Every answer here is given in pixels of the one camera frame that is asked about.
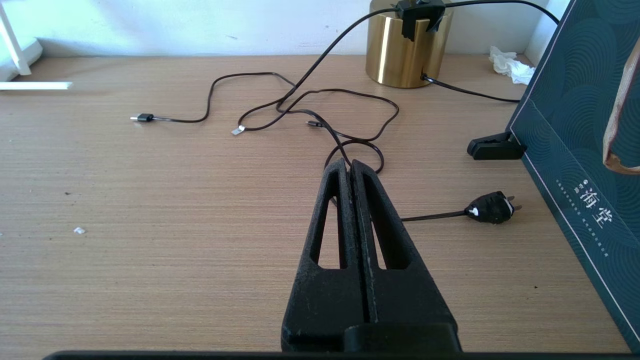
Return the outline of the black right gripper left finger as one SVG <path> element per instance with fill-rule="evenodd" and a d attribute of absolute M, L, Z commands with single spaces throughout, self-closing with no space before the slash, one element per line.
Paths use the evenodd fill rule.
<path fill-rule="evenodd" d="M 345 331 L 370 320 L 365 250 L 371 227 L 356 197 L 361 168 L 360 161 L 347 166 L 340 160 L 324 170 L 281 324 L 286 353 L 341 353 Z M 337 201 L 339 267 L 325 268 L 319 257 L 332 199 Z"/>

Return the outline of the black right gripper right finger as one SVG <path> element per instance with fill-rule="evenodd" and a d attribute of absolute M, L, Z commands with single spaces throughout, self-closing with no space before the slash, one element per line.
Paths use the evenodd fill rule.
<path fill-rule="evenodd" d="M 370 323 L 457 325 L 377 173 L 352 162 L 359 271 Z"/>

